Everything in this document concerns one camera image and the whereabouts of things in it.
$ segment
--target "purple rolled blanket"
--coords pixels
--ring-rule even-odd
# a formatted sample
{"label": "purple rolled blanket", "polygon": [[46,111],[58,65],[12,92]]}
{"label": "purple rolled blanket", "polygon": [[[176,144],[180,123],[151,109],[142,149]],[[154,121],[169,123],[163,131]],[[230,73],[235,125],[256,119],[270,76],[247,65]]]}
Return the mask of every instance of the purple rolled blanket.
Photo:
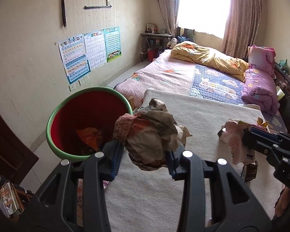
{"label": "purple rolled blanket", "polygon": [[271,76],[258,69],[248,69],[244,77],[246,81],[241,99],[260,106],[266,113],[276,114],[279,106],[276,85]]}

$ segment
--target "green bin rim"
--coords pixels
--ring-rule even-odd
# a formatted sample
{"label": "green bin rim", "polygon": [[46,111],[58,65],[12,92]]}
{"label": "green bin rim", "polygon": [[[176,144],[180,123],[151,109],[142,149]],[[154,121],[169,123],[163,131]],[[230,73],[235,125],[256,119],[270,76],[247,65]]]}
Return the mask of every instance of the green bin rim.
{"label": "green bin rim", "polygon": [[130,103],[128,102],[128,100],[119,92],[117,92],[116,90],[113,90],[111,88],[107,88],[107,87],[91,87],[91,88],[87,88],[87,89],[83,89],[80,90],[72,95],[70,95],[69,97],[67,97],[65,100],[63,100],[56,108],[55,110],[52,112],[52,114],[50,115],[47,125],[46,125],[46,140],[47,143],[50,147],[50,149],[53,151],[53,153],[58,156],[60,159],[68,159],[72,162],[77,162],[77,161],[82,161],[82,160],[86,160],[88,157],[90,156],[80,156],[80,155],[73,155],[73,154],[69,154],[69,153],[65,153],[64,151],[60,150],[58,147],[56,147],[56,145],[54,144],[51,134],[50,134],[50,129],[52,127],[53,124],[53,120],[55,118],[55,116],[57,115],[57,113],[59,112],[59,110],[67,103],[69,102],[71,99],[77,97],[78,95],[81,95],[83,93],[86,92],[91,92],[91,91],[104,91],[104,92],[108,92],[110,94],[115,95],[116,97],[118,97],[127,107],[128,113],[133,115],[133,111],[132,108],[130,106]]}

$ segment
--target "folded comforter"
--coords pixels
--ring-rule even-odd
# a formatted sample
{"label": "folded comforter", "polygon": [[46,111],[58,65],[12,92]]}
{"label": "folded comforter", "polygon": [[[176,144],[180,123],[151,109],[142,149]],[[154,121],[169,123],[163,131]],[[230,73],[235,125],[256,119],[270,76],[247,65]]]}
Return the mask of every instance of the folded comforter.
{"label": "folded comforter", "polygon": [[243,73],[248,69],[248,63],[244,60],[233,58],[216,49],[203,47],[189,41],[177,44],[172,49],[171,56],[190,63],[212,67],[242,82],[244,82]]}
{"label": "folded comforter", "polygon": [[248,104],[257,104],[269,114],[276,114],[279,105],[275,82],[271,76],[258,69],[248,69],[244,77],[246,81],[241,99]]}

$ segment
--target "educational poster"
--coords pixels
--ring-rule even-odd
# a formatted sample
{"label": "educational poster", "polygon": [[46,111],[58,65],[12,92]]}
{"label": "educational poster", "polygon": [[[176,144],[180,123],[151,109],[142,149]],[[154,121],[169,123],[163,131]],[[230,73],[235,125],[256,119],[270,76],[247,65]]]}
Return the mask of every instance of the educational poster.
{"label": "educational poster", "polygon": [[68,81],[72,84],[90,72],[84,35],[79,34],[58,43]]}
{"label": "educational poster", "polygon": [[119,27],[104,29],[107,62],[121,56]]}
{"label": "educational poster", "polygon": [[96,31],[84,34],[87,58],[93,71],[107,63],[104,32]]}

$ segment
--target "pink pillow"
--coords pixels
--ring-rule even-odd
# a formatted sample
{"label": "pink pillow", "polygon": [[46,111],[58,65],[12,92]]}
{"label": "pink pillow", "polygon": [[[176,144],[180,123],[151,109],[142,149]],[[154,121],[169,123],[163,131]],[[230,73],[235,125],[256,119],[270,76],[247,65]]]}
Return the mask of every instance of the pink pillow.
{"label": "pink pillow", "polygon": [[274,76],[276,53],[273,48],[251,46],[248,47],[249,68],[261,70]]}

